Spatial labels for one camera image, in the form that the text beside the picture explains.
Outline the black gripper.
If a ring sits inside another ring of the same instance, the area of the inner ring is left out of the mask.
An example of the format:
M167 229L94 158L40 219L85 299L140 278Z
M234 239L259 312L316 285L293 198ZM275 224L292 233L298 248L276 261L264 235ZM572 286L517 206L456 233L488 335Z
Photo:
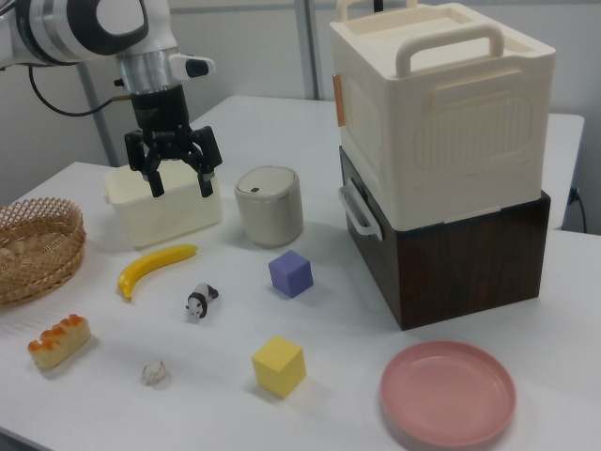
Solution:
M130 169L140 172L154 197L164 194L161 160L181 160L197 174L203 197L213 195L212 178L222 156L210 126L192 130L182 85L132 94L138 129L124 136Z

